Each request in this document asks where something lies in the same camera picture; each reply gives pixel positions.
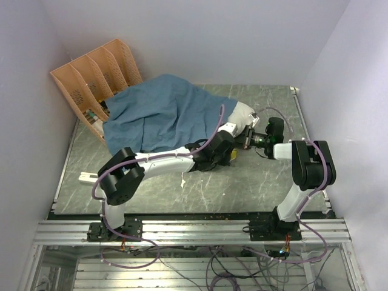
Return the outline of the blue pillowcase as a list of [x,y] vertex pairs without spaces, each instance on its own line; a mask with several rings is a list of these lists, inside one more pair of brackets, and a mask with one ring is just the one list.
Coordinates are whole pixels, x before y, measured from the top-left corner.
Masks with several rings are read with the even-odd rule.
[[209,138],[227,122],[237,101],[216,96],[173,75],[126,88],[105,102],[103,124],[111,155],[124,147],[134,152],[163,152]]

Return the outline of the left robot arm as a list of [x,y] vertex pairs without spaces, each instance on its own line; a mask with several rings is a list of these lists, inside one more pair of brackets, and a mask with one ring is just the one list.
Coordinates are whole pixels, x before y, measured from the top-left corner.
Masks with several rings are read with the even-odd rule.
[[169,173],[207,172],[230,164],[234,136],[220,130],[209,141],[200,139],[175,150],[160,153],[134,153],[121,149],[98,171],[103,191],[102,233],[116,241],[124,232],[124,204],[135,194],[142,181]]

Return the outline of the white pillow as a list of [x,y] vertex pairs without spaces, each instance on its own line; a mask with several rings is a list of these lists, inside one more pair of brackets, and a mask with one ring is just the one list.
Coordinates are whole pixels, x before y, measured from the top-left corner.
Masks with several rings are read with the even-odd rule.
[[227,119],[228,122],[238,126],[238,136],[236,136],[238,145],[236,147],[242,147],[243,131],[245,127],[249,125],[248,115],[252,112],[255,112],[254,109],[247,104],[238,101],[232,114]]

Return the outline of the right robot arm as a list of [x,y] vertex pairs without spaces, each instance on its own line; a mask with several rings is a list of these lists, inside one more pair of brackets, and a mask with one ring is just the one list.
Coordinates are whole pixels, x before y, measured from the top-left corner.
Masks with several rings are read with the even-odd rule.
[[293,185],[281,204],[274,210],[277,218],[267,225],[268,235],[279,240],[289,232],[287,222],[295,222],[319,192],[336,180],[336,169],[327,141],[292,140],[284,142],[284,120],[271,117],[264,133],[247,125],[236,138],[244,149],[264,150],[268,159],[289,160],[292,165]]

